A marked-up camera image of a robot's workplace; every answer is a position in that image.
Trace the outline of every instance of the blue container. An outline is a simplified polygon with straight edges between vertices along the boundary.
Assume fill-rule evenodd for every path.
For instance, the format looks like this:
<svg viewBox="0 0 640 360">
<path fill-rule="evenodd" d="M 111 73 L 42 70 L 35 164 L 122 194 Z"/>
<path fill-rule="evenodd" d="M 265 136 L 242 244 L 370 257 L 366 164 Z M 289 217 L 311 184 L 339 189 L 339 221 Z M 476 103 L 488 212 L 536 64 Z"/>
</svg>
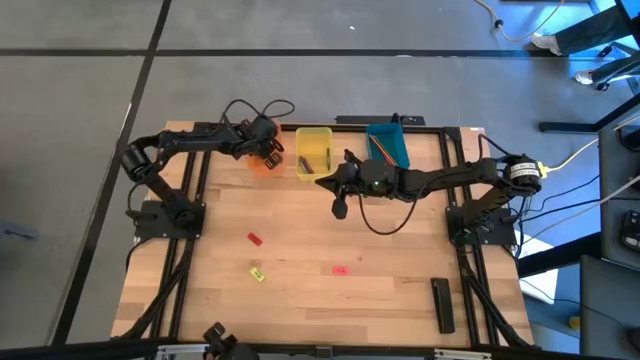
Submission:
<svg viewBox="0 0 640 360">
<path fill-rule="evenodd" d="M 409 168 L 409 154 L 407 153 L 407 145 L 404 143 L 402 125 L 392 123 L 367 126 L 366 137 L 369 159 L 386 161 L 376 144 L 369 138 L 369 134 L 378 138 L 378 141 L 380 141 L 399 167 Z"/>
</svg>

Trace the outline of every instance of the desk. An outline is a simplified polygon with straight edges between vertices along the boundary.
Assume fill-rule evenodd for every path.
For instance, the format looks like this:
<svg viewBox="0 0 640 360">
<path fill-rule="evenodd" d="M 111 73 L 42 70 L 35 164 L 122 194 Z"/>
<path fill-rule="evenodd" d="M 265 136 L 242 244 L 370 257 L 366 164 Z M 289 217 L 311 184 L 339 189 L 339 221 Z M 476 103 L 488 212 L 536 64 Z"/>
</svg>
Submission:
<svg viewBox="0 0 640 360">
<path fill-rule="evenodd" d="M 192 126 L 169 122 L 167 128 Z M 466 158 L 477 159 L 477 130 L 461 132 Z M 282 142 L 290 152 L 278 178 L 255 180 L 244 159 L 213 154 L 204 193 L 205 229 L 195 245 L 180 340 L 201 341 L 204 331 L 219 321 L 241 341 L 258 344 L 469 346 L 459 270 L 446 230 L 447 193 L 435 192 L 418 202 L 399 233 L 377 236 L 364 225 L 357 199 L 349 199 L 347 219 L 336 220 L 330 211 L 333 195 L 295 175 L 295 132 L 284 131 Z M 405 134 L 405 142 L 412 168 L 442 168 L 438 136 Z M 334 132 L 333 144 L 336 164 L 343 161 L 345 148 L 366 157 L 363 133 Z M 174 187 L 180 185 L 185 159 L 185 154 L 175 156 L 162 172 Z M 472 190 L 477 197 L 487 187 Z M 397 226 L 408 209 L 400 201 L 365 201 L 367 217 L 379 229 Z M 262 246 L 247 239 L 249 232 L 264 241 Z M 483 250 L 495 303 L 531 342 L 513 259 L 501 247 Z M 134 253 L 113 335 L 128 330 L 155 296 L 166 251 L 167 240 L 154 240 Z M 351 273 L 332 275 L 334 265 L 348 266 Z M 249 274 L 252 267 L 263 272 L 264 282 Z M 438 331 L 432 277 L 450 281 L 454 334 Z M 487 343 L 477 301 L 475 309 L 480 338 Z M 166 334 L 168 318 L 161 334 Z"/>
<path fill-rule="evenodd" d="M 640 359 L 626 340 L 625 327 L 640 326 L 640 273 L 584 256 L 580 260 L 580 353 L 607 358 Z"/>
<path fill-rule="evenodd" d="M 640 172 L 640 153 L 625 149 L 612 130 L 598 134 L 600 151 L 600 196 L 606 197 Z M 628 188 L 620 197 L 638 197 L 637 190 Z M 640 252 L 620 242 L 620 227 L 627 211 L 638 210 L 638 201 L 609 201 L 600 207 L 600 232 L 520 259 L 520 277 L 539 274 L 580 261 L 583 255 L 604 258 L 614 263 L 640 270 Z"/>
<path fill-rule="evenodd" d="M 633 37 L 640 46 L 640 26 L 634 26 L 631 19 L 640 16 L 640 3 L 637 0 L 615 0 L 616 7 L 625 18 L 631 29 Z M 629 101 L 607 114 L 593 124 L 544 121 L 538 124 L 541 132 L 569 132 L 569 133 L 597 133 L 607 125 L 619 120 L 622 116 L 636 109 L 640 104 L 640 94 L 635 95 Z"/>
</svg>

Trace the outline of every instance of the table leg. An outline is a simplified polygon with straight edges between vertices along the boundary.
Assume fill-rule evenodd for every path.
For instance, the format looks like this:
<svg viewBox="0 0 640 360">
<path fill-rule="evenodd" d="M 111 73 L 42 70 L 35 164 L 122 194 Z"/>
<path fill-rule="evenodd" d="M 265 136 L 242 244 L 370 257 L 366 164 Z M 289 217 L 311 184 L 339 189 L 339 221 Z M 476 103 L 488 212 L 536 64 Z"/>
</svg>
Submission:
<svg viewBox="0 0 640 360">
<path fill-rule="evenodd" d="M 524 278 L 571 265 L 579 262 L 582 255 L 601 258 L 600 242 L 601 235 L 597 232 L 553 249 L 523 257 L 518 261 L 518 276 Z"/>
<path fill-rule="evenodd" d="M 640 94 L 635 95 L 624 104 L 618 106 L 615 110 L 594 124 L 543 121 L 538 124 L 538 129 L 541 132 L 597 133 L 607 125 L 624 116 L 626 113 L 634 110 L 637 105 L 640 105 Z"/>
</svg>

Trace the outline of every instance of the yellow cable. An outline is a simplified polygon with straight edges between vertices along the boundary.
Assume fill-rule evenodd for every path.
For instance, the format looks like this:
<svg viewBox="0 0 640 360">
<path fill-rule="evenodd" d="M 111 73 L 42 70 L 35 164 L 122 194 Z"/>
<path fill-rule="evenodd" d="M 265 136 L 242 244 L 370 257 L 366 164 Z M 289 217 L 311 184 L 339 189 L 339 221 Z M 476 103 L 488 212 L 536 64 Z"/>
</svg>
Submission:
<svg viewBox="0 0 640 360">
<path fill-rule="evenodd" d="M 491 17 L 493 18 L 494 23 L 498 20 L 500 20 L 500 18 L 498 17 L 498 14 L 496 14 L 496 12 L 491 8 L 491 6 L 487 5 L 487 3 L 485 3 L 482 0 L 474 0 L 475 2 L 477 2 L 478 4 L 480 4 L 482 7 L 484 7 L 485 9 L 487 9 L 487 11 L 489 11 L 489 13 L 491 14 Z M 555 10 L 553 10 L 553 12 L 551 13 L 551 15 L 549 15 L 549 17 L 542 22 L 542 24 L 540 24 L 540 26 L 538 26 L 535 30 L 533 30 L 529 35 L 523 36 L 521 38 L 518 39 L 512 39 L 510 38 L 505 32 L 504 29 L 502 28 L 502 25 L 498 25 L 498 29 L 500 29 L 500 32 L 502 33 L 502 36 L 504 36 L 505 39 L 507 39 L 507 41 L 511 41 L 511 42 L 520 42 L 524 39 L 529 38 L 529 36 L 535 34 L 538 30 L 540 30 L 549 20 L 551 20 L 551 17 L 553 15 L 556 14 L 556 12 L 558 12 L 558 10 L 560 10 L 560 8 L 562 7 L 562 5 L 564 5 L 566 0 L 560 0 L 560 4 L 558 4 L 558 7 L 556 7 Z"/>
<path fill-rule="evenodd" d="M 634 122 L 634 121 L 636 121 L 636 120 L 638 120 L 638 119 L 640 119 L 640 115 L 638 115 L 638 116 L 636 116 L 636 117 L 633 117 L 633 118 L 631 118 L 630 120 L 627 120 L 627 121 L 623 122 L 622 124 L 620 124 L 620 125 L 618 125 L 618 126 L 614 127 L 614 128 L 613 128 L 613 131 L 620 130 L 621 128 L 623 128 L 623 127 L 625 127 L 625 126 L 627 126 L 627 125 L 631 124 L 632 122 Z M 571 162 L 571 160 L 573 160 L 576 156 L 578 156 L 578 154 L 580 154 L 580 153 L 581 153 L 582 151 L 584 151 L 586 148 L 588 148 L 589 146 L 591 146 L 591 145 L 593 145 L 593 144 L 595 144 L 595 143 L 597 143 L 597 142 L 598 142 L 598 139 L 597 139 L 597 138 L 596 138 L 596 139 L 591 140 L 589 143 L 587 143 L 587 145 L 585 145 L 585 146 L 581 147 L 581 148 L 580 148 L 580 150 L 578 150 L 578 151 L 576 151 L 575 153 L 573 153 L 573 155 L 569 156 L 569 158 L 567 158 L 567 160 L 563 161 L 563 162 L 562 162 L 562 164 L 560 164 L 560 165 L 558 165 L 558 166 L 556 166 L 556 167 L 543 167 L 543 170 L 542 170 L 542 171 L 543 171 L 543 173 L 544 173 L 544 174 L 548 174 L 548 173 L 550 173 L 550 172 L 552 172 L 552 171 L 557 171 L 557 170 L 562 169 L 562 168 L 563 168 L 563 167 L 565 167 L 568 163 L 570 163 L 570 162 Z"/>
</svg>

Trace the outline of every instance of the red object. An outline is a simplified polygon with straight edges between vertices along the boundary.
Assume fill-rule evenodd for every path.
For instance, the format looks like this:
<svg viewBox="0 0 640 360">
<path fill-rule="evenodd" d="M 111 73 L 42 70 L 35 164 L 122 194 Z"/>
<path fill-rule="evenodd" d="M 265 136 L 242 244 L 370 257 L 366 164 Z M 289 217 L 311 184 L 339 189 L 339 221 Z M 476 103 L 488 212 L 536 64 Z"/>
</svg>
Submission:
<svg viewBox="0 0 640 360">
<path fill-rule="evenodd" d="M 334 266 L 331 270 L 333 275 L 349 275 L 349 267 L 348 266 Z"/>
<path fill-rule="evenodd" d="M 247 235 L 247 237 L 249 238 L 249 240 L 251 240 L 254 244 L 256 244 L 256 246 L 260 246 L 262 245 L 262 240 L 260 240 L 259 237 L 257 237 L 254 233 L 249 233 L 249 235 Z"/>
</svg>

